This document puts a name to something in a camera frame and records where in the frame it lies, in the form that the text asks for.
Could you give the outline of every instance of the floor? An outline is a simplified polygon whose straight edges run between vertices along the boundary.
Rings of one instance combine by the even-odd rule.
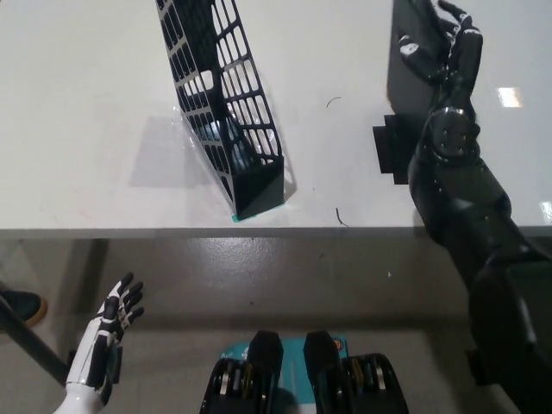
[[[132,270],[145,282],[147,313],[124,337],[106,413],[198,412],[219,354],[257,329],[328,329],[350,354],[386,354],[411,413],[516,412],[470,378],[467,295],[423,237],[7,241],[0,264],[3,282],[47,297],[35,332],[60,355],[117,279]],[[3,412],[55,411],[63,389],[6,336],[0,355]]]

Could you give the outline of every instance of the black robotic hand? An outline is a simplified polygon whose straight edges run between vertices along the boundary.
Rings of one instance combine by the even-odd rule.
[[[418,45],[409,34],[401,33],[398,37],[401,57],[421,80],[440,88],[435,110],[456,108],[465,111],[475,121],[470,97],[480,69],[483,36],[473,25],[472,17],[464,10],[443,0],[438,4],[455,19],[451,22],[437,15],[433,19],[442,37],[448,39],[448,56],[438,60]]]

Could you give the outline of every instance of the black slotted panel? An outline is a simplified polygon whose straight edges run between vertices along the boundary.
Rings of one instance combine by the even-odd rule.
[[[282,204],[282,147],[235,1],[156,3],[180,108],[237,217]]]

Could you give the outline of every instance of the tabletop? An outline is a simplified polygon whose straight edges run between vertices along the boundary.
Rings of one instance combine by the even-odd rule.
[[[391,114],[392,2],[236,4],[283,144],[283,206],[232,220],[182,122],[154,0],[3,0],[0,237],[419,228],[408,187],[380,174],[372,134]],[[552,234],[552,3],[458,5],[485,36],[482,156],[523,231]]]

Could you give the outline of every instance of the robotic forearm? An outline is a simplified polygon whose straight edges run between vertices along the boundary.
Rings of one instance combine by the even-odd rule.
[[[88,323],[78,345],[66,382],[66,399],[55,414],[96,414],[109,402],[118,381],[125,330],[140,315],[142,283],[129,288],[127,274],[110,292],[96,316]]]
[[[458,21],[441,20],[451,43],[446,62],[407,34],[399,41],[404,63],[439,88],[410,164],[411,195],[469,290],[479,382],[500,384],[522,412],[552,412],[552,260],[511,220],[510,199],[480,157],[470,97],[481,33],[466,12],[439,5]]]

